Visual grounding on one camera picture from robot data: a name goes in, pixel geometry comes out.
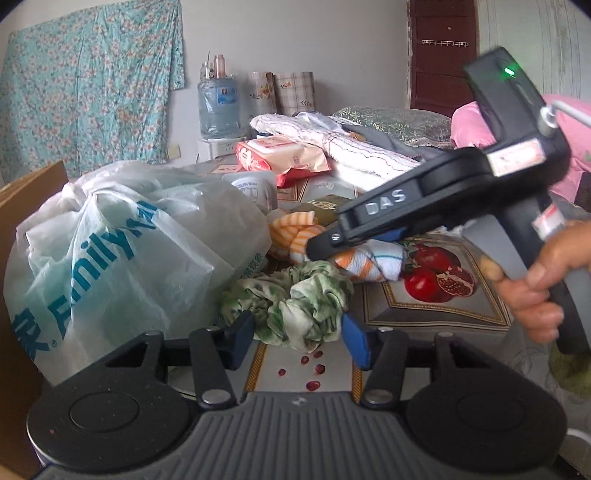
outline gray fabric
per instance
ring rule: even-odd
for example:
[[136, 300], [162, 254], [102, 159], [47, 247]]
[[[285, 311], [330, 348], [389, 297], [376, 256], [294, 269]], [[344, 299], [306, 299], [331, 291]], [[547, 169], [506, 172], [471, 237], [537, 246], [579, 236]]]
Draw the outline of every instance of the gray fabric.
[[381, 132], [371, 127], [364, 127], [363, 125], [343, 124], [341, 127], [347, 132], [363, 135], [367, 142], [376, 147], [406, 155], [417, 161], [430, 160], [438, 157], [443, 152], [443, 150], [435, 147], [410, 147], [389, 133]]
[[560, 195], [550, 192], [550, 197], [558, 207], [558, 210], [564, 215], [567, 220], [589, 220], [591, 213], [583, 210], [578, 205], [570, 203], [568, 200], [562, 198]]

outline teal floral cloth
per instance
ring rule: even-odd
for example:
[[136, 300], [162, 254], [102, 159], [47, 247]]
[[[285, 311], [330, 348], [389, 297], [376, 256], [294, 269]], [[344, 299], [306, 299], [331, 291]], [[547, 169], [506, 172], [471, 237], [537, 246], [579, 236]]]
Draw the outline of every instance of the teal floral cloth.
[[74, 12], [11, 34], [0, 79], [4, 181], [63, 160], [163, 163], [169, 91], [184, 87], [178, 0]]

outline metal rivet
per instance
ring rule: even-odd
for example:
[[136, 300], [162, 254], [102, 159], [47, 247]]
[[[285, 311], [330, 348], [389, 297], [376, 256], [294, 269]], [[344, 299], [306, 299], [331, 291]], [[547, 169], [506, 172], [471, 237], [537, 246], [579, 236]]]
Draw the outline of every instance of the metal rivet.
[[232, 396], [229, 391], [222, 390], [221, 388], [212, 388], [211, 390], [205, 391], [201, 398], [207, 405], [219, 405], [226, 403]]
[[392, 401], [394, 396], [392, 392], [382, 389], [369, 390], [365, 393], [365, 400], [372, 405], [384, 405]]

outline finger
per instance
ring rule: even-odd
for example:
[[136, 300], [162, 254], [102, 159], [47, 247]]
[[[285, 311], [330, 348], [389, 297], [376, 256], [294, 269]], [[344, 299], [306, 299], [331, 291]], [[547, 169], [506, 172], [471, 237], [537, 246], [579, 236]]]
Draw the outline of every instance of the finger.
[[542, 247], [525, 280], [543, 290], [562, 280], [569, 270], [591, 264], [591, 222], [576, 223], [554, 235]]
[[527, 336], [535, 343], [550, 343], [558, 338], [558, 329], [528, 330]]
[[532, 290], [525, 280], [512, 281], [508, 278], [495, 283], [499, 297], [511, 310], [523, 310], [548, 300], [548, 290]]
[[485, 255], [480, 259], [480, 270], [491, 281], [501, 281], [505, 277], [503, 269]]
[[562, 308], [549, 301], [512, 311], [515, 318], [528, 330], [556, 329], [564, 320]]

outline pomegranate print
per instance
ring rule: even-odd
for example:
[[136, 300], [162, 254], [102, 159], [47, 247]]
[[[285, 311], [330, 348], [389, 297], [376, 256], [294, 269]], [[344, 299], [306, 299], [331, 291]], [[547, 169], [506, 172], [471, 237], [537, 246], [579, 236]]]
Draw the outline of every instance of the pomegranate print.
[[453, 295], [442, 290], [436, 273], [427, 267], [418, 267], [402, 275], [404, 288], [408, 294], [417, 300], [427, 303], [444, 303], [452, 299]]
[[311, 382], [308, 382], [306, 384], [306, 390], [308, 392], [313, 392], [315, 390], [318, 390], [320, 388], [320, 382], [318, 382], [317, 380], [312, 380]]
[[418, 250], [410, 252], [411, 260], [421, 266], [433, 270], [435, 273], [444, 273], [450, 267], [461, 267], [460, 259], [442, 247], [428, 247], [424, 244], [415, 244]]
[[476, 286], [474, 277], [462, 267], [450, 267], [440, 273], [437, 275], [437, 283], [444, 292], [456, 297], [469, 297]]

